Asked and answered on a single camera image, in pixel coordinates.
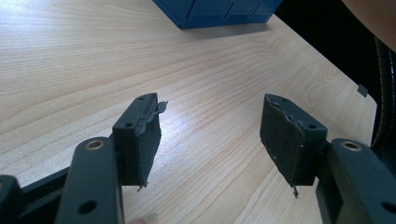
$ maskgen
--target light wood grain surface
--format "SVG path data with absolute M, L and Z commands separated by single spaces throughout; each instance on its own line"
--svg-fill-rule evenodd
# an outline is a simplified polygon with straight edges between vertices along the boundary
M 169 101 L 148 187 L 124 188 L 126 220 L 320 223 L 260 142 L 265 93 L 290 98 L 328 139 L 370 144 L 374 100 L 274 16 L 181 31 L 150 0 L 0 3 L 0 173 L 22 186 L 107 136 L 132 100 Z

